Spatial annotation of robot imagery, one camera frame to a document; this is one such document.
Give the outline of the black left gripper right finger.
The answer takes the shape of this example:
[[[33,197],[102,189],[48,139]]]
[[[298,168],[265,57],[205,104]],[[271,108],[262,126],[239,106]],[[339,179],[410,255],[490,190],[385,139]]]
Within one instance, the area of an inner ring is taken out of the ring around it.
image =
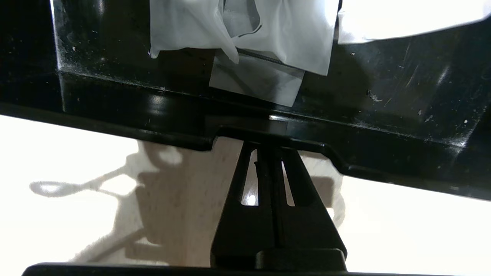
[[[270,269],[345,269],[346,247],[298,152],[272,152]]]

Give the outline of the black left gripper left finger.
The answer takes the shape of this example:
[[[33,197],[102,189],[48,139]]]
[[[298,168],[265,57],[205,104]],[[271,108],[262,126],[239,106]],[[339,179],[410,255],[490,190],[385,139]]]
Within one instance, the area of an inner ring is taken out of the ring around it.
[[[241,203],[253,151],[257,152],[257,206]],[[214,235],[210,264],[221,269],[254,269],[257,253],[274,245],[268,165],[262,159],[261,147],[245,142]]]

